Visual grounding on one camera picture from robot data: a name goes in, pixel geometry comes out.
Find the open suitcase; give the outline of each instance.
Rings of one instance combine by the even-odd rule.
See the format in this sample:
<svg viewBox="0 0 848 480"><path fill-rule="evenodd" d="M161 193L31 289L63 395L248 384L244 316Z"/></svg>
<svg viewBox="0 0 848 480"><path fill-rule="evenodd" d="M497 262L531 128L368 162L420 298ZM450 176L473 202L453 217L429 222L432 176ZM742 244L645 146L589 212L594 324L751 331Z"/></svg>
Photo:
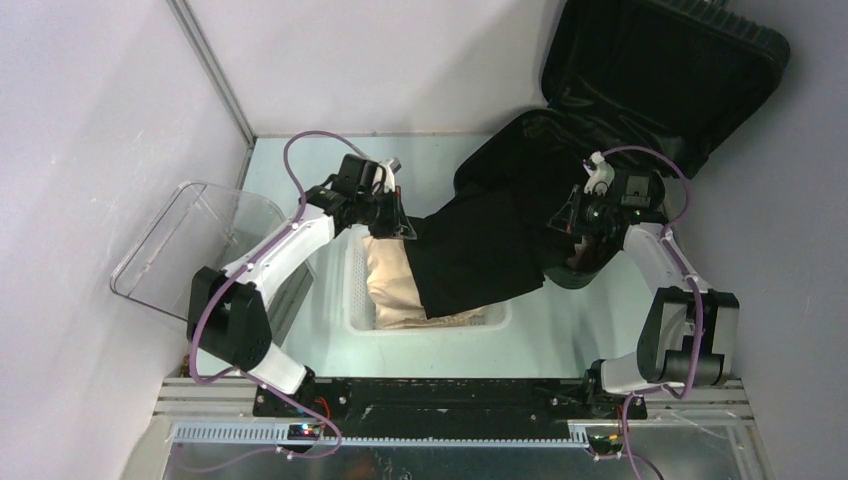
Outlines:
<svg viewBox="0 0 848 480"><path fill-rule="evenodd" d="M582 288L620 248L570 268L575 239L546 227L572 185L585 183L582 160L641 145L692 178L777 88L788 60L779 33L703 0L569 0L542 71L547 107L519 115L472 154L454 188L509 190L545 245L546 276ZM608 161L672 176L639 152Z"/></svg>

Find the suitcase lid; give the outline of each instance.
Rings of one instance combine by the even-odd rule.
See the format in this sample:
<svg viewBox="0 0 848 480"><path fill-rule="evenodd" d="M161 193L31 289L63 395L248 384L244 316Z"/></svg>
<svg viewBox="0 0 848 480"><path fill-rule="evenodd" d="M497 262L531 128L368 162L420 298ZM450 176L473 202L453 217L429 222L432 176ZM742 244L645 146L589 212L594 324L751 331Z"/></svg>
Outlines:
<svg viewBox="0 0 848 480"><path fill-rule="evenodd" d="M777 88L788 60L779 33L703 0L569 0L542 92L567 121L591 125L601 147L660 150L692 178ZM617 160L671 175L639 155Z"/></svg>

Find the tan fabric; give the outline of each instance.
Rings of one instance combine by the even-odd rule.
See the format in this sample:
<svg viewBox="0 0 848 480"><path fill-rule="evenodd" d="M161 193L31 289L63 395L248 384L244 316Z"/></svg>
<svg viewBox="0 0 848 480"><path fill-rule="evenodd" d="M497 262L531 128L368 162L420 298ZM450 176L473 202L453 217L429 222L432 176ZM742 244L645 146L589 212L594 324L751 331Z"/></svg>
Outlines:
<svg viewBox="0 0 848 480"><path fill-rule="evenodd" d="M377 330L472 325L486 307L448 317L427 318L412 270L406 259L403 240L365 237L368 252L368 293L377 306Z"/></svg>

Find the light gray wall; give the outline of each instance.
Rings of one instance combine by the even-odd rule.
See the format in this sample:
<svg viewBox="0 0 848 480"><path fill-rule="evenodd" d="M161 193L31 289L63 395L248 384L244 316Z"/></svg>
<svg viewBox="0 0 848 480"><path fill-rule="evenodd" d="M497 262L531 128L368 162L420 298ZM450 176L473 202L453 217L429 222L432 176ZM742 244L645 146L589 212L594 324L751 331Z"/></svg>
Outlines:
<svg viewBox="0 0 848 480"><path fill-rule="evenodd" d="M260 135L494 132L544 105L562 0L192 1Z"/></svg>
<svg viewBox="0 0 848 480"><path fill-rule="evenodd" d="M739 297L735 372L779 479L848 475L848 2L738 0L792 59L695 179L690 259Z"/></svg>
<svg viewBox="0 0 848 480"><path fill-rule="evenodd" d="M3 2L0 44L0 478L116 478L185 339L109 274L245 146L164 0Z"/></svg>

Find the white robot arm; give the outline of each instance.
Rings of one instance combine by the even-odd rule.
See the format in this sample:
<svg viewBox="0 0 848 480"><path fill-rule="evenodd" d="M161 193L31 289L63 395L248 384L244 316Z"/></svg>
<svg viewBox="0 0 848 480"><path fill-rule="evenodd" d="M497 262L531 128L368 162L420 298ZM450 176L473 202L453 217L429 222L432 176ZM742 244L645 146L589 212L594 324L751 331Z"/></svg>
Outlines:
<svg viewBox="0 0 848 480"><path fill-rule="evenodd" d="M286 394L293 394L311 375L307 367L286 355L271 341L268 309L280 286L316 250L345 228L367 225L376 238L415 238L400 201L394 173L397 159L374 162L347 155L330 187L317 186L306 194L307 204L296 222L288 222L240 259L222 270L199 270L189 302L187 336L194 335L209 299L232 275L244 267L238 281L227 290L210 315L200 338L200 348ZM260 250L279 240L257 264L250 263Z"/></svg>
<svg viewBox="0 0 848 480"><path fill-rule="evenodd" d="M626 228L621 247L654 295L636 351L600 362L601 388L628 394L652 386L680 387L687 381L690 388L724 383L739 302L730 293L713 290L680 251L665 218L656 212L657 200L664 196L662 180L655 173L616 172L597 152L586 166L590 178L585 188L575 189L564 209L566 229L615 236ZM696 318L701 335L695 334Z"/></svg>

